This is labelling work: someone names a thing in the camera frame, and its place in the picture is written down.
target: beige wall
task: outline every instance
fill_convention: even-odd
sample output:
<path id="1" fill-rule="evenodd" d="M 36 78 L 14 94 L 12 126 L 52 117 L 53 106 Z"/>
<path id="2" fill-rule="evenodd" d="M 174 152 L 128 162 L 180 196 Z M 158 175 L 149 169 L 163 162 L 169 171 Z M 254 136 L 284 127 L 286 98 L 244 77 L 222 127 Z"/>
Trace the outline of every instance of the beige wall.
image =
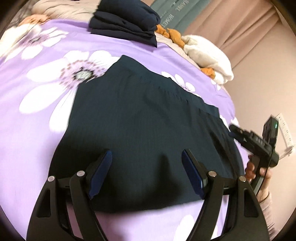
<path id="1" fill-rule="evenodd" d="M 272 114 L 283 113 L 296 141 L 296 37 L 281 23 L 234 68 L 234 80 L 225 85 L 236 106 L 242 128 L 262 134 Z M 285 149 L 281 133 L 276 150 Z M 273 169 L 276 225 L 282 228 L 296 207 L 296 155 L 282 159 Z"/>

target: bed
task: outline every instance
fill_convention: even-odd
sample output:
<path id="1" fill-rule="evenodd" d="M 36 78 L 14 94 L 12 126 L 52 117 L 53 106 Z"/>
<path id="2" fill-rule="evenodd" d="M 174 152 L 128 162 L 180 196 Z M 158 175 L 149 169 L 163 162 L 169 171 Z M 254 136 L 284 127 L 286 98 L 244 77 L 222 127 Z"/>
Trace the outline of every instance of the bed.
<path id="1" fill-rule="evenodd" d="M 230 96 L 196 66 L 170 47 L 158 48 L 141 43 L 90 35 L 86 22 L 50 20 L 35 26 L 10 55 L 1 59 L 0 88 L 1 180 L 0 205 L 6 216 L 25 238 L 30 216 L 47 179 L 54 151 L 61 140 L 75 96 L 59 79 L 61 64 L 101 57 L 110 62 L 127 55 L 149 70 L 170 77 L 205 103 L 218 107 L 224 124 L 238 124 Z M 244 167 L 247 152 L 240 147 Z M 109 240 L 185 240 L 202 201 L 128 214 L 96 213 Z M 213 237 L 219 236 L 227 210 L 224 198 Z M 75 234 L 79 230 L 71 223 Z"/>

